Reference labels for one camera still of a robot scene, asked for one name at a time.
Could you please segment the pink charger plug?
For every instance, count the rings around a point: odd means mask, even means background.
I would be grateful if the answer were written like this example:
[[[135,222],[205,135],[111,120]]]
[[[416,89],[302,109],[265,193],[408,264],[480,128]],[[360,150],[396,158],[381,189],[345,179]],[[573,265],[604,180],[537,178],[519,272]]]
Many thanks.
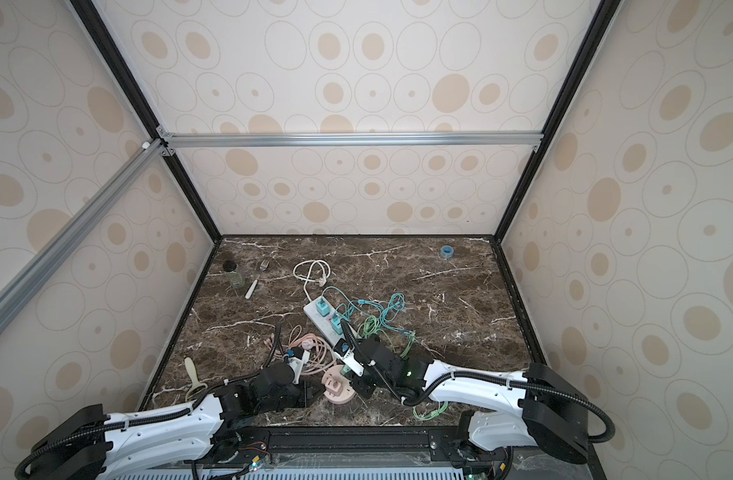
[[[344,382],[346,379],[342,377],[342,373],[340,373],[340,366],[332,366],[330,369],[326,370],[324,372],[324,376],[322,376],[322,384],[324,384],[324,387],[326,387],[326,391],[338,395],[342,390],[344,389]]]

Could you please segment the teal charger plug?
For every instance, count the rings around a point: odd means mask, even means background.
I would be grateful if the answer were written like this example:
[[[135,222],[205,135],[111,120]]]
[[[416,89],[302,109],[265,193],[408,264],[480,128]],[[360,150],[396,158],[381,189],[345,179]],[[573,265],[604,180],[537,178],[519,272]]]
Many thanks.
[[[320,297],[316,300],[316,311],[318,311],[320,316],[328,317],[332,311],[332,307],[330,307],[330,303],[324,297]]]

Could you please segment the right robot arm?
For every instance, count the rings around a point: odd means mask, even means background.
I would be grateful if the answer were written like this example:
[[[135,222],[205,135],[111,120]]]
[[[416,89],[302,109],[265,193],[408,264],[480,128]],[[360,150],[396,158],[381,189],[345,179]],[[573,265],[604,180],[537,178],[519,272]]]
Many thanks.
[[[612,440],[614,420],[545,364],[525,371],[488,372],[426,357],[402,357],[376,337],[344,334],[334,356],[350,370],[358,395],[385,388],[402,405],[471,406],[460,426],[462,444],[484,451],[538,447],[554,458],[585,464],[593,444]]]

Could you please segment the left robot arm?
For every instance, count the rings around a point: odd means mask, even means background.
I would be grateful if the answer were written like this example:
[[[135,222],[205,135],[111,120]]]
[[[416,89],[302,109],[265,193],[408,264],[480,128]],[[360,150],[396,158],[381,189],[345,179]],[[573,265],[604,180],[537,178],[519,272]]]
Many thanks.
[[[254,373],[156,410],[106,413],[100,404],[86,406],[38,440],[14,476],[116,479],[172,462],[222,462],[256,416],[308,408],[322,397],[322,383],[302,378],[304,364],[304,351],[288,350]]]

